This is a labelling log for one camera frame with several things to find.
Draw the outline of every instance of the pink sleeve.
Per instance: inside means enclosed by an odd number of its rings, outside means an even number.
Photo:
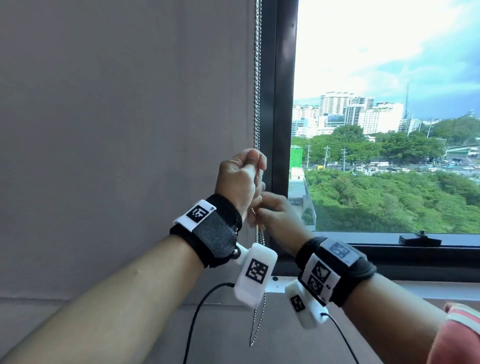
[[[438,331],[427,364],[480,363],[480,313],[459,303],[447,304],[447,321]]]

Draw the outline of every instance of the hand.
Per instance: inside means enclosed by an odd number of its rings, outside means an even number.
[[[290,202],[279,194],[263,192],[256,218],[249,215],[250,224],[262,224],[282,248],[294,256],[314,233],[309,231]]]
[[[249,206],[257,206],[262,201],[260,194],[265,190],[262,176],[266,168],[267,158],[253,148],[220,163],[215,193],[228,199],[243,221]]]

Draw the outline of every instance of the sky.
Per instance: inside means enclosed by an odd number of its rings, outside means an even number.
[[[300,0],[294,103],[328,91],[480,115],[479,0]]]

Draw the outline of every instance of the green building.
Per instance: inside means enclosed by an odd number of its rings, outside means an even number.
[[[290,146],[290,167],[301,167],[303,148],[301,146]]]

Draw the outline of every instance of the window glass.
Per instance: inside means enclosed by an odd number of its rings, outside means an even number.
[[[300,0],[288,199],[315,231],[480,234],[480,1]]]

